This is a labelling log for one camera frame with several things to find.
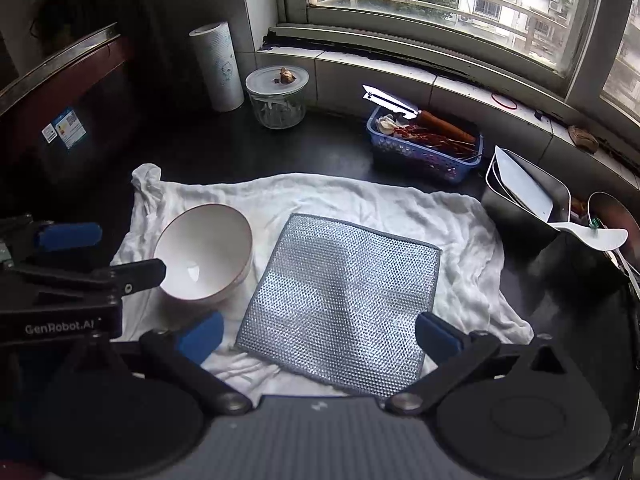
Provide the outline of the white ceramic bowl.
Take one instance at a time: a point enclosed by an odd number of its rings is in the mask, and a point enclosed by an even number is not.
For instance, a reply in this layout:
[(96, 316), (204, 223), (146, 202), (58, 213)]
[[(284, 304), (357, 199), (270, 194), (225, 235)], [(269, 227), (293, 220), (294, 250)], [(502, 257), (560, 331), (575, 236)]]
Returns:
[(253, 233), (241, 211), (223, 204), (193, 207), (168, 223), (153, 257), (166, 266), (160, 290), (187, 304), (216, 304), (247, 277)]

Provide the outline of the silver mesh scrubbing cloth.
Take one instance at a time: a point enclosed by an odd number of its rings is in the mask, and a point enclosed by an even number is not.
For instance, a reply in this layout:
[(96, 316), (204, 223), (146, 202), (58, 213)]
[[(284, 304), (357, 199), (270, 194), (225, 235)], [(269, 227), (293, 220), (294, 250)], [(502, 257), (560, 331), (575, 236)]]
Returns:
[(441, 254), (420, 240), (291, 214), (236, 345), (315, 382), (391, 396), (421, 376), (414, 324), (432, 310)]

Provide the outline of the white cloth towel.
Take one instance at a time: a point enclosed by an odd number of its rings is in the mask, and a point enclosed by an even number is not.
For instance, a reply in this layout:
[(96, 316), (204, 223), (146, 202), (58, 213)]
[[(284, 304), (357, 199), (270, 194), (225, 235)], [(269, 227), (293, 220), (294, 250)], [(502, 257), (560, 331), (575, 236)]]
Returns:
[(257, 402), (274, 396), (338, 396), (338, 390), (281, 370), (233, 345), (250, 294), (294, 212), (316, 214), (377, 231), (422, 240), (440, 248), (435, 313), (458, 330), (487, 330), (504, 342), (527, 344), (534, 331), (500, 290), (504, 251), (498, 231), (478, 200), (459, 193), (369, 183), (320, 174), (277, 174), (230, 184), (167, 182), (162, 170), (144, 164), (132, 174), (130, 227), (114, 264), (150, 258), (171, 220), (194, 206), (229, 205), (244, 214), (254, 235), (254, 260), (242, 288), (220, 303), (224, 341), (205, 361), (210, 374)]

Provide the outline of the dark red appliance with label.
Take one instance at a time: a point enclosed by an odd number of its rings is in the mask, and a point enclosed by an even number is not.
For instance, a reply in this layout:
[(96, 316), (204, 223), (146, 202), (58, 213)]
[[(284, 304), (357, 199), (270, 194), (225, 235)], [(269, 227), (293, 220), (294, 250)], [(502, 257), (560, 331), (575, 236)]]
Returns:
[(104, 162), (130, 126), (129, 39), (115, 24), (1, 91), (1, 177), (66, 178)]

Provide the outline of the white ladle spoon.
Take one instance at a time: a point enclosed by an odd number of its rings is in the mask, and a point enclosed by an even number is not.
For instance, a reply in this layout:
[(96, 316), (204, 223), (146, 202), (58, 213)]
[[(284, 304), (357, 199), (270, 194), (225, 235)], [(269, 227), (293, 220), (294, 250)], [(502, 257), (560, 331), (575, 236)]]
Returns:
[(625, 229), (592, 228), (574, 222), (549, 222), (549, 226), (572, 234), (598, 252), (612, 252), (621, 248), (628, 238), (628, 232)]

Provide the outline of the blue plastic basket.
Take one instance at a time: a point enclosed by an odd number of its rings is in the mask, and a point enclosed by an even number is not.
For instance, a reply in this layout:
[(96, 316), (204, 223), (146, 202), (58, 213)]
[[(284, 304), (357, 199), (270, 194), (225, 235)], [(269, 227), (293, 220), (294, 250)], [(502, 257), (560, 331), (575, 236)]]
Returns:
[(379, 106), (371, 113), (367, 130), (373, 151), (378, 156), (395, 162), (410, 162), (433, 177), (458, 184), (480, 164), (484, 136), (463, 119), (445, 115), (445, 120), (469, 133), (473, 141), (447, 138), (431, 127), (396, 118)]

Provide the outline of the orange-brown cylinder in basket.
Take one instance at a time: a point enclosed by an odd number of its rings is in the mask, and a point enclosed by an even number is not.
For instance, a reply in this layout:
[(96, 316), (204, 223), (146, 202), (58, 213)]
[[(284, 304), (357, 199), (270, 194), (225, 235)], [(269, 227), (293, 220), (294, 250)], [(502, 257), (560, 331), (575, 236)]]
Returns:
[(475, 142), (475, 138), (474, 136), (472, 136), (472, 134), (469, 134), (464, 130), (458, 128), (457, 126), (450, 124), (450, 122), (446, 122), (446, 120), (436, 117), (426, 110), (420, 110), (418, 116), (416, 116), (416, 123), (422, 127), (430, 127), (440, 132), (443, 136), (446, 136), (447, 138), (452, 140), (465, 143)]

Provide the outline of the glass jar with lid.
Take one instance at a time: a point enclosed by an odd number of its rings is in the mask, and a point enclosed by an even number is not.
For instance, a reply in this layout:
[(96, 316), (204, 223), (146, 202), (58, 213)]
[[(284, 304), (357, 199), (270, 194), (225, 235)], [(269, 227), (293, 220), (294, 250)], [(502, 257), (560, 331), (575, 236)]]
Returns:
[(306, 113), (308, 81), (307, 71), (293, 65), (268, 66), (250, 73), (245, 88), (258, 122), (272, 130), (297, 126)]

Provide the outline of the silver foil package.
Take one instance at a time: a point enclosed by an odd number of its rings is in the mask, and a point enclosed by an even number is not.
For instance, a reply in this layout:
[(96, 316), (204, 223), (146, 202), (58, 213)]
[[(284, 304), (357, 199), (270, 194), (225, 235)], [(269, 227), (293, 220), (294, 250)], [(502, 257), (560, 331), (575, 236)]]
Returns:
[(363, 99), (370, 101), (390, 112), (400, 115), (407, 120), (418, 118), (420, 110), (412, 103), (403, 101), (397, 96), (392, 96), (378, 88), (374, 88), (364, 84), (362, 86), (364, 95)]

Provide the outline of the white paper towel roll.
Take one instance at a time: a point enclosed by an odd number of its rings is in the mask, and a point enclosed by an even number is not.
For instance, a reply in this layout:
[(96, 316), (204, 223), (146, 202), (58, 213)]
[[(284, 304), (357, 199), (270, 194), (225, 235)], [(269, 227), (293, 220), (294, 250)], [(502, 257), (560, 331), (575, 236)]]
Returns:
[(209, 99), (218, 112), (231, 112), (244, 102), (238, 64), (227, 22), (201, 26), (189, 32)]

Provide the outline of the brown object on sill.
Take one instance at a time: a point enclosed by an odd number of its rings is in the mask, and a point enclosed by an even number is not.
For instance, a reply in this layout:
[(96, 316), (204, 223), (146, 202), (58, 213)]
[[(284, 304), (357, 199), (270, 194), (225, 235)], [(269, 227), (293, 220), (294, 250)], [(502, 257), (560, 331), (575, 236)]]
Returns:
[(568, 127), (567, 132), (576, 148), (591, 155), (597, 153), (599, 142), (589, 131), (571, 125)]

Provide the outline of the red rubber band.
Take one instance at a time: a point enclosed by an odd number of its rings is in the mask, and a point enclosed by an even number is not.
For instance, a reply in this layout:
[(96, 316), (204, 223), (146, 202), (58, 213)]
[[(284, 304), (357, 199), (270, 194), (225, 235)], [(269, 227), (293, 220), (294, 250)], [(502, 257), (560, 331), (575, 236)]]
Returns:
[(499, 106), (502, 106), (506, 110), (517, 110), (518, 109), (518, 103), (517, 102), (515, 102), (511, 98), (508, 98), (507, 96), (503, 96), (500, 93), (492, 92), (491, 93), (491, 99), (496, 104), (498, 104)]

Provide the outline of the window frame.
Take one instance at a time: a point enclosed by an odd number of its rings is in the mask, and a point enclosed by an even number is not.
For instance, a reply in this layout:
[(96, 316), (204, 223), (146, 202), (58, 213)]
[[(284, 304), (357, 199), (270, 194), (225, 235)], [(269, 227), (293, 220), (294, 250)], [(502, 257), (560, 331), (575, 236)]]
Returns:
[(277, 0), (285, 32), (415, 58), (574, 122), (639, 123), (639, 0)]

